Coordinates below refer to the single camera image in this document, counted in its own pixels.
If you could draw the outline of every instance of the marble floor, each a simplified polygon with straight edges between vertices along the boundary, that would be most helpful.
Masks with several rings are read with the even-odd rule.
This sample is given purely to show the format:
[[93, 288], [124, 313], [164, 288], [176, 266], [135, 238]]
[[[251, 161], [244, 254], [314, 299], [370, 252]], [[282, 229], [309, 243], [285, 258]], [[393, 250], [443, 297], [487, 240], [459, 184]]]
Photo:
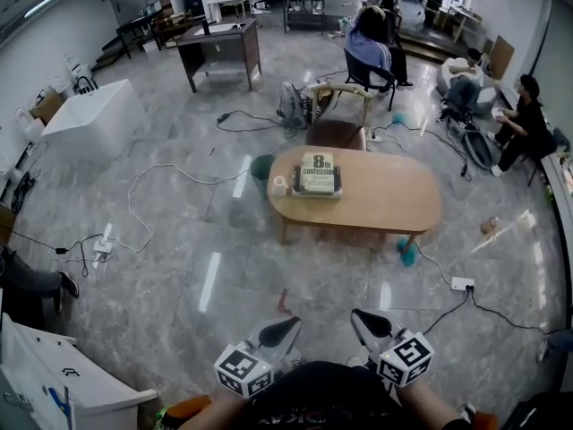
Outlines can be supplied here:
[[[276, 116], [282, 82], [302, 87], [316, 75], [346, 69], [341, 39], [308, 31], [259, 30], [262, 75], [247, 90], [243, 75], [199, 81], [192, 94], [176, 50], [138, 53], [98, 72], [98, 83], [129, 78], [149, 116], [133, 144], [118, 159], [99, 165], [70, 164], [47, 148], [35, 168], [38, 183], [26, 200], [16, 229], [54, 246], [103, 231], [138, 249], [145, 228], [127, 210], [134, 178], [155, 164], [175, 163], [205, 181], [235, 176], [245, 155], [256, 157], [285, 142], [282, 129], [229, 133], [217, 117], [234, 109]], [[435, 122], [439, 96], [436, 66], [408, 58], [416, 89], [374, 100], [370, 124], [389, 125], [401, 114], [420, 131], [392, 126], [411, 158], [435, 175], [442, 197], [438, 227], [419, 240], [423, 251], [450, 276], [475, 280], [476, 300], [502, 311], [515, 323], [559, 328], [565, 314], [565, 269], [558, 225], [540, 176], [527, 188], [529, 164], [516, 163], [503, 177], [469, 163], [472, 180], [460, 176], [461, 158], [425, 130], [444, 134]], [[345, 80], [333, 74], [327, 79]], [[334, 114], [357, 120], [361, 104], [343, 97]], [[492, 119], [477, 120], [495, 129]], [[235, 114], [233, 129], [266, 125]], [[302, 135], [280, 150], [303, 141]], [[388, 138], [371, 151], [402, 154]], [[495, 157], [499, 154], [493, 150]], [[93, 361], [137, 389], [156, 388], [160, 401], [149, 412], [193, 394], [209, 393], [212, 364], [227, 343], [241, 340], [261, 319], [277, 315], [279, 296], [303, 320], [297, 347], [310, 360], [345, 362], [359, 350], [349, 322], [358, 306], [377, 306], [399, 316], [412, 330], [427, 329], [463, 295], [449, 290], [435, 264], [418, 255], [405, 267], [395, 236], [340, 235], [292, 228], [290, 244], [278, 243], [278, 221], [247, 177], [240, 197], [236, 181], [201, 185], [173, 168], [155, 168], [133, 189], [132, 207], [154, 231], [138, 254], [119, 245], [115, 257], [81, 276], [79, 262], [59, 263], [43, 247], [13, 238], [12, 245], [31, 266], [73, 272], [81, 285], [77, 301], [66, 300], [51, 330], [76, 337]], [[499, 217], [493, 236], [480, 224]], [[92, 247], [86, 243], [86, 250]], [[221, 261], [204, 312], [199, 300], [210, 257]], [[562, 358], [538, 365], [541, 335], [517, 330], [470, 303], [442, 320], [428, 334], [436, 349], [427, 379], [456, 406], [470, 400], [501, 422], [520, 400], [559, 384]], [[147, 423], [150, 424], [150, 413]]]

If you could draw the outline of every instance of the wooden coffee table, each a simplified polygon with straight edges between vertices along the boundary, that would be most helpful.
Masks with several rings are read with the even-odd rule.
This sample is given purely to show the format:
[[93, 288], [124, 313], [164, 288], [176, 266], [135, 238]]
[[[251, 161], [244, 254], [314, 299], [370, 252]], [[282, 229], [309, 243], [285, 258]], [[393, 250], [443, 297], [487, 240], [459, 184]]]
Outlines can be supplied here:
[[[339, 199], [291, 195], [294, 167], [304, 151], [329, 151], [340, 166]], [[276, 197], [270, 188], [283, 176], [288, 195]], [[382, 233], [405, 234], [408, 251], [414, 239], [440, 220], [441, 199], [432, 172], [414, 159], [359, 150], [303, 146], [281, 153], [270, 170], [267, 187], [272, 206], [282, 217], [281, 243], [289, 225], [325, 228], [364, 228]]]

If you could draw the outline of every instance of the trash can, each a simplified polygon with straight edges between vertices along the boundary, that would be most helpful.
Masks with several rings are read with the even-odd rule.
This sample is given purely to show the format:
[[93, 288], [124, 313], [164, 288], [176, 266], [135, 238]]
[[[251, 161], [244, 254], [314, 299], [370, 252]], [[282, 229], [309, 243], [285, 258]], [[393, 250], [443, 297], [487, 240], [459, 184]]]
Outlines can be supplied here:
[[259, 192], [263, 199], [268, 200], [267, 195], [267, 183], [269, 182], [269, 174], [272, 163], [275, 161], [275, 157], [271, 154], [264, 154], [255, 158], [251, 163], [251, 177], [252, 181], [257, 185]]

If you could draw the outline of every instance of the book cover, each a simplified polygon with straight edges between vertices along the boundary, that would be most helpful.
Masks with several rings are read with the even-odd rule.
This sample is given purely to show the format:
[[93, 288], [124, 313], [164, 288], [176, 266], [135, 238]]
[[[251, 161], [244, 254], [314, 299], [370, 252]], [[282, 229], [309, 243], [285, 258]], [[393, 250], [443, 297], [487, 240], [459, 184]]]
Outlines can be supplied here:
[[334, 173], [332, 153], [306, 151], [301, 164], [301, 193], [333, 194]]

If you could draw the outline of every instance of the power strip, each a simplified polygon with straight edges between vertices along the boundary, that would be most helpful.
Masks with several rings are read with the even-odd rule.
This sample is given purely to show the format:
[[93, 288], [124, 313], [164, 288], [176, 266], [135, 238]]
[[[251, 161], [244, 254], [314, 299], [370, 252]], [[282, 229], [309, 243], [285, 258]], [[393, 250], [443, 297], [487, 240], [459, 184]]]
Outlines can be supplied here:
[[463, 277], [452, 277], [451, 278], [451, 289], [456, 291], [466, 291], [466, 287], [474, 287], [475, 283], [473, 279], [464, 279]]

